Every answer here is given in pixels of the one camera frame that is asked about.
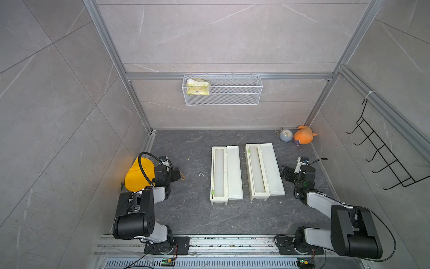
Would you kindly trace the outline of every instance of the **clock face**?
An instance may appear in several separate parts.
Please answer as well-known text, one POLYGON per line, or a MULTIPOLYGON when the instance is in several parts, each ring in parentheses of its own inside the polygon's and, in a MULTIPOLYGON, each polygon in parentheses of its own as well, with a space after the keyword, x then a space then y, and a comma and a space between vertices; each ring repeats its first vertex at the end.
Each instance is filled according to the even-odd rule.
POLYGON ((283 130, 282 134, 285 136, 293 136, 293 133, 290 130, 283 130))

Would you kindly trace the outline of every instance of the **gray marble wall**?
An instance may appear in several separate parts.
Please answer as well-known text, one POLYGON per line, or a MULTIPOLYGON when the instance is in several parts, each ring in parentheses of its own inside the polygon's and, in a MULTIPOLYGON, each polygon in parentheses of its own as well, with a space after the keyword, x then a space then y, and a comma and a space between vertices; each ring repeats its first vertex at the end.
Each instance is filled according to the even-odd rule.
POLYGON ((83 268, 146 137, 81 0, 0 2, 0 267, 83 268))
MULTIPOLYGON (((429 11, 425 0, 385 1, 348 66, 430 137, 429 11)), ((389 169, 372 173, 384 163, 378 154, 372 162, 365 161, 375 151, 369 141, 354 145, 365 138, 360 130, 346 134, 356 126, 362 101, 363 96, 341 78, 311 125, 319 133, 313 145, 319 157, 332 160, 323 165, 339 197, 375 210, 395 232, 397 252, 381 267, 428 268, 430 178, 405 188, 382 189, 397 179, 389 169)), ((367 104, 363 116, 415 179, 430 175, 430 163, 374 107, 367 104)), ((384 155, 393 160, 386 150, 384 155)), ((401 179, 408 178, 398 165, 392 167, 401 179)), ((384 242, 391 242, 389 235, 384 242)), ((385 256, 390 251, 387 247, 385 256)))
MULTIPOLYGON (((427 250, 430 245, 430 178, 408 187, 397 186, 383 190, 383 187, 397 184, 397 179, 389 169, 372 173, 383 168, 384 161, 379 154, 371 162, 366 161, 375 152, 368 140, 359 146, 354 145, 365 139, 362 131, 358 129, 347 134, 356 127, 363 109, 363 99, 341 77, 311 125, 312 131, 319 133, 318 139, 312 142, 313 146, 318 157, 329 159, 322 165, 340 200, 369 207, 395 234, 396 254, 380 266, 384 269, 427 268, 427 250)), ((369 103, 363 117, 415 179, 430 175, 430 164, 369 103)), ((382 145, 375 135, 371 139, 377 147, 382 145)), ((382 152, 388 162, 394 160, 386 148, 382 152)), ((392 167, 401 179, 407 178, 397 163, 392 167)), ((374 220, 383 243, 383 257, 387 257, 393 249, 393 241, 386 229, 376 218, 374 220)))
POLYGON ((430 139, 430 1, 387 0, 349 67, 430 139))
MULTIPOLYGON (((331 72, 366 0, 98 0, 128 72, 331 72)), ((156 129, 296 128, 325 81, 265 80, 259 105, 186 106, 181 82, 133 85, 156 129)))

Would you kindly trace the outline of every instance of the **marble floor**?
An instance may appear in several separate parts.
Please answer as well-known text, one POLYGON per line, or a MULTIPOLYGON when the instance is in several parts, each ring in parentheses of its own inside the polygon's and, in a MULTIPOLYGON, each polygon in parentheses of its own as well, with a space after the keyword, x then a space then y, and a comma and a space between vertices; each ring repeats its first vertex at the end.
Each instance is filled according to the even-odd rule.
MULTIPOLYGON (((278 166, 295 167, 298 156, 315 160, 311 145, 282 142, 274 130, 159 130, 151 153, 167 155, 185 180, 173 182, 165 201, 155 204, 156 220, 169 225, 174 234, 294 234, 297 227, 330 228, 330 219, 293 198, 293 184, 284 181, 285 196, 249 199, 245 144, 273 143, 278 166), (243 200, 211 205, 209 200, 212 146, 239 145, 243 200)), ((332 196, 320 164, 316 188, 332 196)), ((316 257, 319 268, 324 257, 316 257)), ((327 257, 324 269, 361 269, 360 259, 327 257)))

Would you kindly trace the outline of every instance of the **black cable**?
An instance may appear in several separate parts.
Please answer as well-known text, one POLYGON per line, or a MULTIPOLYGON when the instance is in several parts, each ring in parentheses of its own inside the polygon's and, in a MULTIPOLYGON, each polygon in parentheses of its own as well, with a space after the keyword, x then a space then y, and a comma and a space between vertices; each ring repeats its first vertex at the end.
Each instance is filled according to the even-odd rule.
POLYGON ((130 264, 129 266, 124 267, 123 269, 132 268, 132 267, 145 267, 145 268, 152 268, 152 267, 150 267, 150 266, 132 266, 132 265, 133 265, 133 264, 135 264, 136 262, 138 262, 138 261, 142 260, 143 258, 145 258, 145 256, 146 256, 146 255, 148 255, 148 254, 151 252, 151 250, 152 250, 152 248, 153 248, 153 247, 154 247, 154 246, 151 244, 151 248, 149 249, 149 251, 148 251, 145 255, 143 255, 143 256, 142 256, 142 258, 138 259, 137 261, 135 261, 134 263, 130 264))
POLYGON ((311 162, 310 164, 307 164, 307 165, 311 165, 311 164, 316 163, 318 161, 326 161, 326 160, 328 160, 328 159, 327 158, 319 158, 319 159, 314 160, 313 162, 311 162))
MULTIPOLYGON (((333 199, 333 198, 331 198, 331 197, 329 197, 329 196, 327 196, 328 198, 330 198, 330 199, 332 199, 332 200, 334 200, 334 201, 336 201, 336 202, 338 202, 338 203, 340 203, 340 204, 343 204, 342 202, 340 202, 340 201, 338 201, 338 200, 336 200, 336 199, 333 199)), ((384 262, 384 261, 386 261, 386 260, 389 260, 393 255, 394 255, 394 253, 396 252, 396 248, 397 248, 397 244, 396 244, 396 239, 394 238, 394 235, 393 235, 393 233, 391 232, 391 230, 390 230, 390 228, 388 228, 388 226, 381 220, 381 218, 380 217, 378 217, 376 214, 375 214, 375 212, 373 212, 372 210, 370 210, 369 208, 367 208, 367 207, 361 207, 361 206, 356 206, 356 205, 350 205, 350 204, 343 204, 343 205, 346 205, 346 206, 349 206, 349 207, 357 207, 357 208, 364 208, 364 209, 367 209, 367 210, 369 210, 375 217, 377 217, 377 219, 385 226, 385 228, 387 228, 387 230, 388 230, 388 232, 390 233, 390 235, 391 235, 391 237, 393 238, 393 241, 394 241, 394 248, 393 248, 393 252, 391 252, 391 254, 390 254, 390 256, 388 256, 388 258, 385 258, 385 259, 383 259, 383 260, 372 260, 372 259, 366 259, 366 258, 361 258, 361 259, 363 259, 363 260, 368 260, 368 261, 371 261, 371 262, 384 262)))
POLYGON ((285 237, 287 237, 285 234, 278 234, 278 235, 276 235, 276 236, 275 236, 275 239, 274 239, 274 241, 275 241, 275 244, 276 244, 276 245, 278 245, 278 242, 277 242, 277 240, 276 240, 276 239, 277 239, 278 237, 280 237, 280 236, 285 236, 285 237))
POLYGON ((142 158, 142 155, 143 155, 143 154, 145 154, 145 152, 141 152, 141 153, 139 154, 139 156, 137 157, 137 162, 139 163, 140 171, 142 172, 142 174, 143 174, 143 176, 145 177, 146 181, 148 181, 149 186, 153 186, 153 185, 154 185, 154 183, 153 183, 152 181, 150 181, 150 180, 149 180, 149 178, 148 178, 148 176, 146 175, 145 171, 143 171, 142 162, 141 162, 141 160, 140 160, 140 159, 142 158))
POLYGON ((326 265, 326 261, 327 261, 327 252, 324 251, 325 254, 325 258, 324 258, 324 263, 322 264, 322 266, 319 269, 322 269, 324 267, 324 265, 326 265))
POLYGON ((378 220, 387 228, 387 230, 388 230, 388 232, 391 234, 391 237, 393 237, 393 241, 394 241, 394 248, 393 248, 393 252, 391 253, 391 255, 390 256, 388 256, 388 258, 385 258, 385 259, 383 259, 383 260, 372 260, 372 259, 366 259, 366 258, 362 258, 363 260, 369 260, 369 261, 371 261, 371 262, 384 262, 384 261, 386 261, 386 260, 389 260, 393 255, 394 255, 394 252, 396 252, 396 239, 394 238, 394 235, 393 235, 393 233, 391 232, 391 230, 387 227, 387 225, 372 211, 372 210, 370 210, 370 209, 368 209, 367 207, 360 207, 360 206, 356 206, 356 207, 358 207, 358 208, 364 208, 364 209, 367 209, 367 210, 369 210, 370 212, 372 212, 374 215, 375 215, 375 217, 377 217, 378 218, 378 220))
POLYGON ((137 161, 138 161, 138 163, 139 163, 140 171, 142 172, 142 174, 143 174, 143 176, 145 177, 146 181, 148 181, 149 185, 150 185, 150 186, 153 186, 153 185, 154 185, 154 182, 153 182, 153 181, 151 181, 151 180, 149 180, 149 178, 148 178, 148 176, 146 175, 145 171, 143 171, 142 162, 141 162, 141 160, 140 160, 140 158, 142 157, 142 155, 149 155, 149 156, 151 156, 152 158, 154 158, 156 161, 158 161, 160 164, 163 164, 163 163, 160 161, 160 159, 159 159, 159 158, 155 157, 154 155, 152 155, 152 154, 151 154, 151 153, 149 153, 149 152, 141 152, 141 153, 139 154, 138 158, 137 158, 137 161))
POLYGON ((130 267, 126 267, 126 268, 137 268, 137 267, 139 267, 139 268, 149 268, 149 269, 154 269, 153 267, 151 267, 151 266, 145 266, 145 265, 136 265, 136 266, 130 266, 130 267))
POLYGON ((163 164, 161 161, 160 161, 160 159, 159 158, 157 158, 157 157, 155 157, 154 155, 152 155, 151 153, 149 153, 149 152, 142 152, 144 155, 149 155, 149 156, 151 156, 152 158, 154 158, 156 161, 158 161, 159 162, 159 164, 163 164))

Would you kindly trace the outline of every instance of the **orange stuffed toy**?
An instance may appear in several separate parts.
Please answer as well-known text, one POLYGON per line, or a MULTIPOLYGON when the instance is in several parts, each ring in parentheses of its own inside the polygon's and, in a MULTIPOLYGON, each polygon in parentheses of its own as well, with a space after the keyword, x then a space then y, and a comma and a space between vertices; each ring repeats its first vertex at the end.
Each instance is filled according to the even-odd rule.
POLYGON ((294 134, 294 143, 296 145, 309 144, 314 136, 317 136, 317 133, 313 133, 312 130, 308 126, 300 125, 298 131, 294 134))

